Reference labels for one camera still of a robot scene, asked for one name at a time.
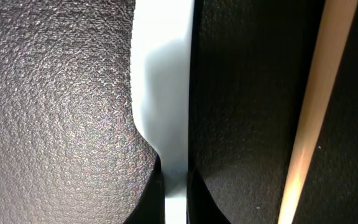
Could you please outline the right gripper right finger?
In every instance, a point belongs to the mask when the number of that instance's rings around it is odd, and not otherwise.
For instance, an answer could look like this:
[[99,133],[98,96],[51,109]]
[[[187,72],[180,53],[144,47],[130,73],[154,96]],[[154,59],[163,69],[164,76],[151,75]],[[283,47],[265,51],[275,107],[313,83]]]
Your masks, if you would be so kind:
[[230,224],[196,168],[188,173],[186,197],[189,224]]

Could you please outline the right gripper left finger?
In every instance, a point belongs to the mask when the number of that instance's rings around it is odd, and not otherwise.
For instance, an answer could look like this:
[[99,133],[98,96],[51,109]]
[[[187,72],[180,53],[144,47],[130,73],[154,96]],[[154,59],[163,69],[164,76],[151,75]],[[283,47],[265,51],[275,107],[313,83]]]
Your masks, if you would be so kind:
[[160,157],[157,156],[153,171],[135,209],[124,224],[164,224],[165,189]]

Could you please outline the white plastic spoon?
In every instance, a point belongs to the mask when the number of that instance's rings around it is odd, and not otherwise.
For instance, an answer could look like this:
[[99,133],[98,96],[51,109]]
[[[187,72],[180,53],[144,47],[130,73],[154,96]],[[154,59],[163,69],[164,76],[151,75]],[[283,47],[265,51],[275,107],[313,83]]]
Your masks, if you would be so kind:
[[164,222],[186,223],[194,0],[138,0],[131,39],[134,124],[160,158]]

